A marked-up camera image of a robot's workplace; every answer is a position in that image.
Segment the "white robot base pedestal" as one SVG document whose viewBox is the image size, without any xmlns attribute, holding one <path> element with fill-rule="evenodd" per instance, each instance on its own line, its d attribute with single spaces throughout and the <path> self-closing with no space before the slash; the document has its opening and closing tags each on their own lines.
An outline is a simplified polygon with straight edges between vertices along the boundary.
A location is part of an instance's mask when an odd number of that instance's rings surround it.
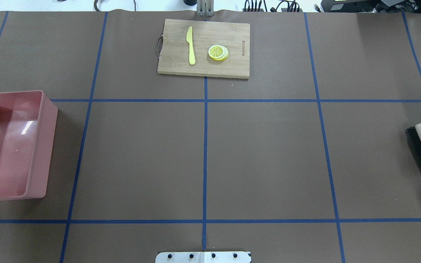
<svg viewBox="0 0 421 263">
<path fill-rule="evenodd" d="M 245 251 L 200 251 L 160 252 L 156 263 L 252 263 L 250 252 Z"/>
</svg>

